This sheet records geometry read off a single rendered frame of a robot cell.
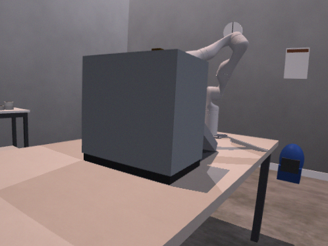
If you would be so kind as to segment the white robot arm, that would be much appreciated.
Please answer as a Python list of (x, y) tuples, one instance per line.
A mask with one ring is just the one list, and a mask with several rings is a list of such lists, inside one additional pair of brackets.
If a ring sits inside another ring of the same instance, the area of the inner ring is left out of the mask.
[(219, 80), (220, 86), (207, 87), (205, 124), (213, 135), (217, 135), (219, 107), (214, 105), (211, 100), (218, 101), (222, 98), (227, 83), (230, 80), (239, 60), (246, 52), (248, 45), (248, 40), (240, 32), (233, 32), (212, 45), (197, 51), (187, 51), (187, 53), (190, 53), (195, 57), (208, 61), (212, 59), (223, 47), (229, 46), (233, 50), (230, 59), (222, 62), (217, 71), (217, 79)]

